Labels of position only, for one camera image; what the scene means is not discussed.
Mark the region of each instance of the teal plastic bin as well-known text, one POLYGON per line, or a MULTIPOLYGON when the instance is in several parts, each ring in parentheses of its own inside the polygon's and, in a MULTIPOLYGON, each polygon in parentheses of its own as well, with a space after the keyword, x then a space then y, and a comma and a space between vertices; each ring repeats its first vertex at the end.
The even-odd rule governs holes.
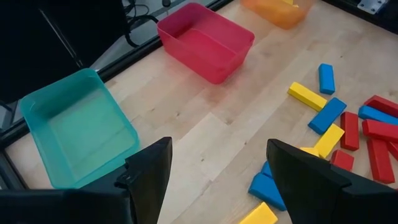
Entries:
POLYGON ((139 150, 136 130, 94 70, 25 96, 21 110, 56 189, 89 184, 139 150))

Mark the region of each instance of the orange plastic bin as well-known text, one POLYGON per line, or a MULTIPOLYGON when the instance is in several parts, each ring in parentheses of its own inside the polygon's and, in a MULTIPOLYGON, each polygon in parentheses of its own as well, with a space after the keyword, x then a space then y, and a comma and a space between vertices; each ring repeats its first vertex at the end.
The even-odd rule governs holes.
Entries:
POLYGON ((283 29, 301 22, 315 0, 241 0, 241 4, 283 29))
POLYGON ((157 30, 167 53, 214 84, 243 63, 254 41, 252 32, 197 3, 160 21, 157 30))

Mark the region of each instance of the red plastic bin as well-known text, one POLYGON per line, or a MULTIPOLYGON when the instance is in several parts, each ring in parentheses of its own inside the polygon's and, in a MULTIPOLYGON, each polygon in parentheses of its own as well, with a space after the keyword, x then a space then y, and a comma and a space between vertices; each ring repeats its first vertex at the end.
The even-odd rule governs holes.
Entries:
POLYGON ((197 3, 188 3, 157 24, 167 53, 214 84, 244 61, 254 34, 197 3))

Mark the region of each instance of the red wooden block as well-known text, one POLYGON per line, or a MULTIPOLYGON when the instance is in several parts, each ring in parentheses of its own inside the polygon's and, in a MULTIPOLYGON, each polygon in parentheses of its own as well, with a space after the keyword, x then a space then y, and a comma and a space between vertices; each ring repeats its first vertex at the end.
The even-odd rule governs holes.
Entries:
POLYGON ((341 150, 336 150, 331 155, 330 162, 335 166, 351 171, 354 165, 354 157, 341 150))
POLYGON ((388 155, 387 142, 368 139, 367 144, 373 179, 385 184, 394 183, 396 180, 388 155))
POLYGON ((340 139, 340 146, 351 151, 359 149, 358 115, 346 111, 341 115, 340 121, 341 128, 345 131, 340 139))
POLYGON ((370 138, 398 142, 398 125, 366 119, 362 122, 362 131, 370 138))
POLYGON ((389 101, 383 97, 374 95, 370 97, 370 99, 366 100, 364 105, 368 105, 370 107, 373 107, 374 109, 398 118, 398 104, 389 101))
POLYGON ((398 143, 388 142, 387 147, 392 156, 394 156, 394 158, 398 160, 398 143))

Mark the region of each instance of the wooden tabletop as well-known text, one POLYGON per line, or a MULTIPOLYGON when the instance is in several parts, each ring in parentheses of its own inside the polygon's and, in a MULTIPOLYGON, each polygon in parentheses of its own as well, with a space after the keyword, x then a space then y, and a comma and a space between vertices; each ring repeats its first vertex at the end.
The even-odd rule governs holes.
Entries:
MULTIPOLYGON (((266 160, 267 140, 311 147, 319 138, 307 127, 315 110, 287 89, 300 82, 318 92, 320 63, 334 66, 334 96, 348 111, 357 113, 374 94, 398 101, 398 36, 388 31, 324 2, 292 30, 273 26, 238 1, 218 12, 256 36, 244 65, 224 84, 206 82, 163 48, 106 84, 143 147, 173 137, 161 224, 237 223, 259 204, 247 191, 266 160)), ((30 134, 7 152, 31 188, 51 188, 30 134)), ((360 150, 346 152, 355 157, 353 172, 371 179, 363 136, 360 150)), ((391 161, 398 180, 398 162, 391 161)), ((278 223, 291 223, 287 212, 272 209, 278 223)))

